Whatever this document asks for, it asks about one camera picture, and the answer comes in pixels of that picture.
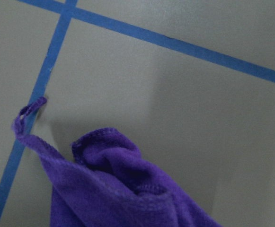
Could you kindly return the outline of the purple microfiber towel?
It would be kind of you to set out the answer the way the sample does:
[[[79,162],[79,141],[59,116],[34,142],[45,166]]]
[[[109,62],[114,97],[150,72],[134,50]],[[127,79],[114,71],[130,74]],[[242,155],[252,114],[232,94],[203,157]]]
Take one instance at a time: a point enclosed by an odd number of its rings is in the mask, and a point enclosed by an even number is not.
[[[216,227],[164,171],[144,160],[115,128],[87,133],[71,146],[74,162],[27,132],[27,117],[46,103],[22,108],[12,129],[33,150],[52,183],[52,227]]]

